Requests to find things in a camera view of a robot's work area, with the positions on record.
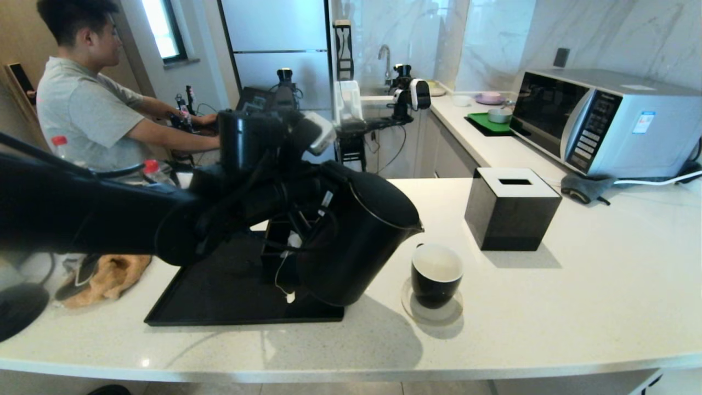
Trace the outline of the white plastic rack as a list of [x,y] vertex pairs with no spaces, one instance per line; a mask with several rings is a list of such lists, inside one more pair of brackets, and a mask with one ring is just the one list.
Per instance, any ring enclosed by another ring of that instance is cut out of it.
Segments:
[[360,88],[356,80],[335,82],[334,93],[336,125],[348,121],[364,121]]

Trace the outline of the white round coaster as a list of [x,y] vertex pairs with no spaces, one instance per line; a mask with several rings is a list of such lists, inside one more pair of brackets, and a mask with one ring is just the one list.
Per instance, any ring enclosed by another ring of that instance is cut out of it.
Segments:
[[463,295],[457,290],[453,297],[440,308],[427,308],[419,303],[414,293],[411,278],[406,278],[401,288],[401,304],[410,318],[419,324],[446,326],[463,315]]

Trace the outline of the silver microwave oven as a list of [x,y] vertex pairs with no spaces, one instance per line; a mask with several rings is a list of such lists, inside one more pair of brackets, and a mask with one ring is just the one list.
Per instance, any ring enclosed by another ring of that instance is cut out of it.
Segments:
[[584,177],[671,178],[702,138],[702,91],[602,69],[527,70],[510,126]]

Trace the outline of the person in grey t-shirt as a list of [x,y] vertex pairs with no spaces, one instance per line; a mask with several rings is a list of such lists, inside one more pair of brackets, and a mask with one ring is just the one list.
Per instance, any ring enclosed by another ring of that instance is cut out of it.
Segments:
[[38,122],[47,142],[67,138],[68,158],[107,172],[143,163],[153,146],[196,152],[220,147],[217,137],[156,123],[178,111],[103,74],[120,63],[112,0],[37,0],[37,11],[58,45],[38,83]]

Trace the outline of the black device with green light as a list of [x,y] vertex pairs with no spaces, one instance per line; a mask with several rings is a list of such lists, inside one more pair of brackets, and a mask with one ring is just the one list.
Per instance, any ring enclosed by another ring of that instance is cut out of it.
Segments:
[[293,109],[300,108],[298,88],[292,82],[293,72],[290,68],[283,67],[276,71],[279,78],[279,83],[276,85],[274,93],[274,107],[278,109]]

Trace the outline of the black compartment organizer box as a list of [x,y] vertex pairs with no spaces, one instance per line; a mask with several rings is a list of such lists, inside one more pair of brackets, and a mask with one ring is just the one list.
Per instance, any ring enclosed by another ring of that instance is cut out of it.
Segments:
[[297,272],[297,255],[271,245],[288,245],[292,225],[288,220],[269,222],[265,231],[265,244],[261,253],[263,280],[266,284],[278,284],[284,288],[298,287],[301,281]]

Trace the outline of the chrome kitchen faucet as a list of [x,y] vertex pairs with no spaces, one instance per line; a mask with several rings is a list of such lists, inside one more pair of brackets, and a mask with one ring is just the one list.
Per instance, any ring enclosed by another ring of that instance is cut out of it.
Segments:
[[392,71],[391,71],[391,49],[386,44],[382,44],[379,48],[377,58],[378,60],[383,60],[386,62],[384,64],[384,86],[390,87],[392,84]]

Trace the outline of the black teleoperation controller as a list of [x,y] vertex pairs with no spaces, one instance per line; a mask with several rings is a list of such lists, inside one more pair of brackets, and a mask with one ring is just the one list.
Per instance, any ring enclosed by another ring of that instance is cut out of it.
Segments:
[[189,133],[196,133],[193,123],[193,104],[195,102],[195,93],[192,85],[185,86],[185,97],[181,93],[177,93],[175,98],[176,108],[179,111],[180,121],[178,127]]

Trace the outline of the black white robot device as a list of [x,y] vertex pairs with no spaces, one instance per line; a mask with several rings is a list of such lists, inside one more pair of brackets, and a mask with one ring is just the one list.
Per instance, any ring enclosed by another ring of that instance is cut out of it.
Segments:
[[396,64],[393,70],[397,72],[389,86],[389,93],[393,97],[394,122],[410,123],[413,117],[409,110],[419,111],[431,107],[431,91],[426,80],[411,77],[411,65]]

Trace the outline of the black laptop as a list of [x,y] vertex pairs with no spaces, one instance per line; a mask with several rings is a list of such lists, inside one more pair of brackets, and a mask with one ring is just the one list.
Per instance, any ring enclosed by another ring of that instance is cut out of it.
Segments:
[[273,105],[274,93],[254,87],[244,87],[236,103],[236,111],[268,112]]

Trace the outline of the clear water bottle red cap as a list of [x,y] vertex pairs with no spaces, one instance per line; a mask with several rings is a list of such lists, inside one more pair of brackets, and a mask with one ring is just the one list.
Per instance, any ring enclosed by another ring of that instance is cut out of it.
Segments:
[[160,163],[157,160],[145,160],[143,165],[142,173],[148,182],[175,185],[168,173],[161,169]]
[[55,155],[60,159],[68,161],[78,167],[85,167],[85,162],[78,160],[69,150],[68,139],[64,135],[58,135],[50,139],[54,146]]

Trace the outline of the black electric kettle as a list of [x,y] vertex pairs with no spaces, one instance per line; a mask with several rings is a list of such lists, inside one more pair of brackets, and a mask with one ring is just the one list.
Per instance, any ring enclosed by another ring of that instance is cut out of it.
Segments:
[[343,175],[343,188],[326,212],[330,240],[304,242],[297,272],[314,297],[346,307],[364,294],[404,240],[423,232],[423,223],[414,203],[393,183],[331,164],[332,173]]

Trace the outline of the white kitchen cabinet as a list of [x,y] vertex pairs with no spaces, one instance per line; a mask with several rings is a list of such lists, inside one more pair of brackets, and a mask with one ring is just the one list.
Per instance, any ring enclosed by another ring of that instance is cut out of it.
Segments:
[[431,110],[421,118],[416,177],[472,178],[477,161]]

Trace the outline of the green tray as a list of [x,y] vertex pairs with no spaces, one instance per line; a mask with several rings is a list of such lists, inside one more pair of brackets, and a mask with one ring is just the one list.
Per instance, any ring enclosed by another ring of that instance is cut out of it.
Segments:
[[509,123],[496,123],[489,120],[489,114],[472,113],[464,119],[475,127],[485,137],[513,137],[514,133],[509,127]]

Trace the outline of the black mug white inside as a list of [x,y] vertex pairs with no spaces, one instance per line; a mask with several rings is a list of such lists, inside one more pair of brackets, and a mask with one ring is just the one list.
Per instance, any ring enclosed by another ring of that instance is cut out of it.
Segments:
[[418,244],[411,257],[411,286],[415,298],[424,308],[443,307],[458,291],[464,272],[458,252],[439,244]]

